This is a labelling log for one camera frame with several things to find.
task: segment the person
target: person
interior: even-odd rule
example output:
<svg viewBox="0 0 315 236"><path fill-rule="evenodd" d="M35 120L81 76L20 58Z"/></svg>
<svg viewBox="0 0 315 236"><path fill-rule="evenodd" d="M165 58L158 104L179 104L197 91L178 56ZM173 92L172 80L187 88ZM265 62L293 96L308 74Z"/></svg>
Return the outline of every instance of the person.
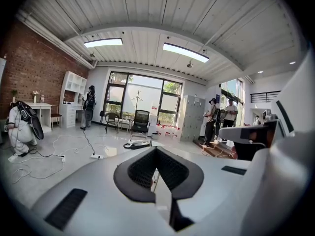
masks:
<svg viewBox="0 0 315 236"><path fill-rule="evenodd" d="M225 117L223 121L223 128L233 127L234 120L237 115L237 107L233 105L233 100L228 100L229 105L225 109Z"/></svg>
<svg viewBox="0 0 315 236"><path fill-rule="evenodd" d="M11 145L15 155L22 156L29 152L30 145L37 145L37 140L33 134L32 127L26 121L21 120L21 114L18 107L12 104L12 109L9 113L8 133Z"/></svg>
<svg viewBox="0 0 315 236"><path fill-rule="evenodd" d="M210 103L210 110L207 111L207 113L205 114L207 124L206 124L204 145L206 145L206 146L210 145L210 141L211 141L212 136L213 136L213 127L215 124L215 120L213 119L213 115L217 109L217 107L216 107L217 100L215 98L212 98L211 101L209 101L209 103Z"/></svg>
<svg viewBox="0 0 315 236"><path fill-rule="evenodd" d="M83 112L82 112L82 120L81 120L81 129L85 129L86 127L90 127L91 126L91 120L86 120L85 118L85 110L87 108L93 108L96 104L96 100L95 100L95 87L94 86L90 86L89 87L89 91L86 92L83 95L83 100L85 100L84 105L83 105Z"/></svg>
<svg viewBox="0 0 315 236"><path fill-rule="evenodd" d="M253 123L254 126L257 126L260 124L259 116L256 116L255 121Z"/></svg>

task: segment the brick wall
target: brick wall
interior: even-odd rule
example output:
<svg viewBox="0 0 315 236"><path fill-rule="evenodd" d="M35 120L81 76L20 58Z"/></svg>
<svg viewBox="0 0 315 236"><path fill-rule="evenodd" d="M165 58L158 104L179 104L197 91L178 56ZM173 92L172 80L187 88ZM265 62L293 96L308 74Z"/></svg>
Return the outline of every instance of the brick wall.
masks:
<svg viewBox="0 0 315 236"><path fill-rule="evenodd" d="M40 95L45 95L45 103L59 105L66 71L88 77L88 68L19 21L12 25L0 49L0 57L5 54L7 61L0 88L0 118L8 115L14 89L18 91L18 100L33 102L32 92L37 90ZM74 93L67 92L65 100L71 101L73 97Z"/></svg>

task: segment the black railing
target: black railing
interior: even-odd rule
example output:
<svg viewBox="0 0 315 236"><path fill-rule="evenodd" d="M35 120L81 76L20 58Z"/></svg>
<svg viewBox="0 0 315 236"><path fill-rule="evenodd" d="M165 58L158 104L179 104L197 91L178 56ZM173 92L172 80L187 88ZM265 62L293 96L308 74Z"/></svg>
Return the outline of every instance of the black railing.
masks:
<svg viewBox="0 0 315 236"><path fill-rule="evenodd" d="M251 93L252 103L270 102L277 97L281 91Z"/></svg>

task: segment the window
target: window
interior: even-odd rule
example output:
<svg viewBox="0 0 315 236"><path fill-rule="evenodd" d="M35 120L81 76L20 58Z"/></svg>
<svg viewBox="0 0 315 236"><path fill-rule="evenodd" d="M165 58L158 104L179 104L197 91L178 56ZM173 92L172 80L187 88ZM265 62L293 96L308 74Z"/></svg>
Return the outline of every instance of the window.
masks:
<svg viewBox="0 0 315 236"><path fill-rule="evenodd" d="M237 106L237 117L235 126L241 126L242 119L244 119L243 110L243 82L239 79L224 82L221 84L221 102L220 107L226 108L228 100L233 100L233 105Z"/></svg>
<svg viewBox="0 0 315 236"><path fill-rule="evenodd" d="M125 88L118 88L118 87L110 86L107 92L106 100L121 103L123 99L124 89Z"/></svg>
<svg viewBox="0 0 315 236"><path fill-rule="evenodd" d="M152 106L158 107L162 84L163 80L134 75L127 84L123 115L133 117L136 109L151 112Z"/></svg>
<svg viewBox="0 0 315 236"><path fill-rule="evenodd" d="M112 72L109 77L104 111L121 118L134 117L135 110L158 116L161 124L176 125L182 84L159 78Z"/></svg>
<svg viewBox="0 0 315 236"><path fill-rule="evenodd" d="M181 100L182 84L164 81L161 93L158 121L165 125L176 125Z"/></svg>
<svg viewBox="0 0 315 236"><path fill-rule="evenodd" d="M111 73L109 78L110 84L125 85L127 82L128 74L125 73Z"/></svg>
<svg viewBox="0 0 315 236"><path fill-rule="evenodd" d="M132 80L126 73L111 73L106 90L104 103L105 113L116 113L121 115L127 80Z"/></svg>

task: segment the gray locker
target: gray locker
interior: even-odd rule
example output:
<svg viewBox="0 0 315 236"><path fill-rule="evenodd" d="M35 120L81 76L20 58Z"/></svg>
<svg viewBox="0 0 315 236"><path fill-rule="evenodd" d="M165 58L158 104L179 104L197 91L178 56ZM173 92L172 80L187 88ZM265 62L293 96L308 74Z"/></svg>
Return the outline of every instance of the gray locker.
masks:
<svg viewBox="0 0 315 236"><path fill-rule="evenodd" d="M184 118L181 141L198 139L203 121L205 99L185 95L181 117Z"/></svg>

